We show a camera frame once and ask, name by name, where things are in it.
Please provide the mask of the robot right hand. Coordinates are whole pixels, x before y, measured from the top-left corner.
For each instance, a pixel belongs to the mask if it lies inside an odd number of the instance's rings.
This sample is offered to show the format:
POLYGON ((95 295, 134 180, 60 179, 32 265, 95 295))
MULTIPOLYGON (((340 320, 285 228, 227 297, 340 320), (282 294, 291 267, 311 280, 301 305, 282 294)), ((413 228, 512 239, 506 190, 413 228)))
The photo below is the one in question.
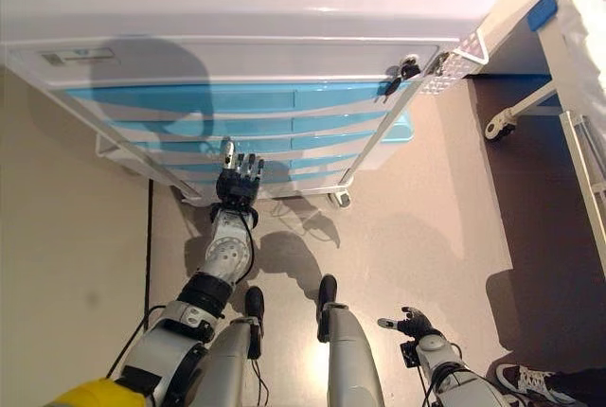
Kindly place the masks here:
POLYGON ((403 316, 400 320, 380 318, 377 324, 386 329, 396 330, 416 341, 429 335, 443 337, 443 334, 433 327, 430 320, 421 310, 404 306, 401 308, 401 312, 403 316))

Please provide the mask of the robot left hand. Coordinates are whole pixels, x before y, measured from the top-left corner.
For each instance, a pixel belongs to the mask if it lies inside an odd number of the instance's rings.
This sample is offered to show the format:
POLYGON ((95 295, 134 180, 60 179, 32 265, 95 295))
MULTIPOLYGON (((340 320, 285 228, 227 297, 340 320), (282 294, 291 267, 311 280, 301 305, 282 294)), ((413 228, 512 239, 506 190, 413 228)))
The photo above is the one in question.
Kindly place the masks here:
POLYGON ((254 153, 237 152, 235 143, 223 143, 222 169, 216 194, 226 208, 251 213, 258 196, 265 162, 254 153))

